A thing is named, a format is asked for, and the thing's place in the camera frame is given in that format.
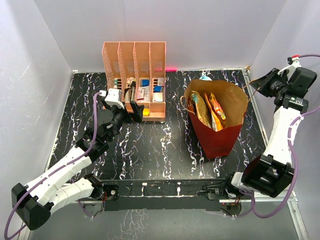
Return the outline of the red brown paper bag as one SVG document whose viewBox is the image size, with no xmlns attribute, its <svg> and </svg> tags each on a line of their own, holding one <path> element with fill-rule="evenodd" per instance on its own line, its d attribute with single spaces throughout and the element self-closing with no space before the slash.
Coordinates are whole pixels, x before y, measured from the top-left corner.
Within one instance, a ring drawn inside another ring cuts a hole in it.
<svg viewBox="0 0 320 240">
<path fill-rule="evenodd" d="M 246 86 L 225 80 L 193 79 L 180 100 L 208 159 L 227 156 L 245 121 L 251 98 Z"/>
</svg>

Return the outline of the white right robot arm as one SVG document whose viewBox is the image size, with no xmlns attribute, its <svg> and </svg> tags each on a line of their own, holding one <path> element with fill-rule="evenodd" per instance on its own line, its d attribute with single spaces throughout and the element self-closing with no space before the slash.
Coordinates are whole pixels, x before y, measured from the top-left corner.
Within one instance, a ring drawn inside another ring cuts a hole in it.
<svg viewBox="0 0 320 240">
<path fill-rule="evenodd" d="M 290 66 L 283 70 L 274 68 L 251 82 L 257 92 L 274 98 L 273 129 L 264 153 L 250 162 L 244 172 L 229 175 L 222 187 L 226 197 L 233 199 L 241 192 L 256 191 L 275 198 L 292 183 L 295 168 L 288 141 L 295 138 L 297 117 L 308 110 L 305 95 L 316 79 L 316 72 Z"/>
</svg>

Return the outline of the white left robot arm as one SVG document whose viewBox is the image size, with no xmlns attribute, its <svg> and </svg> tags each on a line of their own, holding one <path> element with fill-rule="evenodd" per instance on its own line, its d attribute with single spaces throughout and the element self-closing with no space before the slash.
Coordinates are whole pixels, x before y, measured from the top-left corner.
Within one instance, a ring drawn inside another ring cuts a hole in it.
<svg viewBox="0 0 320 240">
<path fill-rule="evenodd" d="M 123 102 L 102 103 L 105 108 L 93 112 L 93 126 L 61 160 L 35 180 L 26 185 L 17 183 L 11 189 L 12 208 L 31 231 L 64 206 L 82 198 L 97 200 L 103 195 L 103 184 L 91 173 L 68 186 L 64 184 L 109 149 L 124 123 L 142 122 L 144 106 L 130 101 L 129 112 Z"/>
</svg>

